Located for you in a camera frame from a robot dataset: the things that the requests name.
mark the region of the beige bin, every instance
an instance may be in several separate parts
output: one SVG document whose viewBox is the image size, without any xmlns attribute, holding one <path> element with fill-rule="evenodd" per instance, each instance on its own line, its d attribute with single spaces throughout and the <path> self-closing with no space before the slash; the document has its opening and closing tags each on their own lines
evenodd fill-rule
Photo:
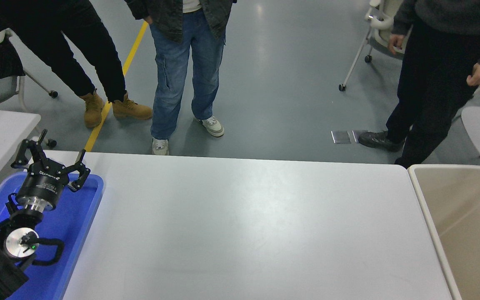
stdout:
<svg viewBox="0 0 480 300">
<path fill-rule="evenodd" d="M 408 169 L 454 300 L 480 300 L 480 166 Z"/>
</svg>

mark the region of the tan work boot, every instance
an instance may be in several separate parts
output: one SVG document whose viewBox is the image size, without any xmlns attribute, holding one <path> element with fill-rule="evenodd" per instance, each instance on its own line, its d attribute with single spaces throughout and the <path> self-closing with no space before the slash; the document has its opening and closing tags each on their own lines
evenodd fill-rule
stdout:
<svg viewBox="0 0 480 300">
<path fill-rule="evenodd" d="M 147 120 L 153 116 L 153 110 L 149 106 L 135 103 L 128 98 L 127 93 L 123 96 L 123 102 L 119 100 L 112 102 L 112 112 L 116 118 L 131 116 L 138 120 Z"/>
<path fill-rule="evenodd" d="M 88 93 L 80 96 L 84 100 L 86 110 L 84 111 L 84 125 L 88 128 L 94 128 L 101 123 L 101 110 L 105 106 L 105 102 L 94 90 L 93 93 Z"/>
</svg>

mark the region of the gray sweater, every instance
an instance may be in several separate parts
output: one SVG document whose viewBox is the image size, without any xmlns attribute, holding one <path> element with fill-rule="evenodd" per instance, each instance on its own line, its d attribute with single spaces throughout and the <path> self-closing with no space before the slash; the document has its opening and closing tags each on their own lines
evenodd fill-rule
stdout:
<svg viewBox="0 0 480 300">
<path fill-rule="evenodd" d="M 480 0 L 403 0 L 392 33 L 406 35 L 416 17 L 441 32 L 480 35 Z"/>
</svg>

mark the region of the white sneaker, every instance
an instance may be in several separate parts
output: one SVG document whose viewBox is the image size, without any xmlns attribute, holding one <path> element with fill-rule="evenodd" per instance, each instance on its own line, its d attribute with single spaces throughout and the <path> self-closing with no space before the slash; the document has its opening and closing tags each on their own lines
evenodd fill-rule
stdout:
<svg viewBox="0 0 480 300">
<path fill-rule="evenodd" d="M 196 120 L 200 122 L 213 137 L 221 137 L 223 135 L 223 126 L 214 116 L 206 120 Z"/>
<path fill-rule="evenodd" d="M 170 155 L 170 144 L 168 140 L 153 138 L 152 153 L 154 155 Z"/>
</svg>

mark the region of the hand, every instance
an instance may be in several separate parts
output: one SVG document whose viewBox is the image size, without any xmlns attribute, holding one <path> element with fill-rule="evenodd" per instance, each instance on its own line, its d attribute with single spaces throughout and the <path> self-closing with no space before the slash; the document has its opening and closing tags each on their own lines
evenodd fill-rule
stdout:
<svg viewBox="0 0 480 300">
<path fill-rule="evenodd" d="M 396 50 L 394 49 L 394 47 L 396 47 L 400 50 L 403 49 L 402 48 L 403 40 L 405 40 L 404 35 L 402 35 L 402 34 L 391 34 L 390 35 L 390 40 L 388 41 L 388 50 L 390 51 L 390 53 L 392 53 L 393 55 L 396 55 Z"/>
<path fill-rule="evenodd" d="M 480 64 L 474 64 L 472 74 L 466 78 L 466 83 L 468 83 L 470 87 L 480 85 Z"/>
<path fill-rule="evenodd" d="M 143 20 L 146 21 L 149 25 L 153 24 L 153 19 L 151 18 L 150 15 L 145 17 Z"/>
</svg>

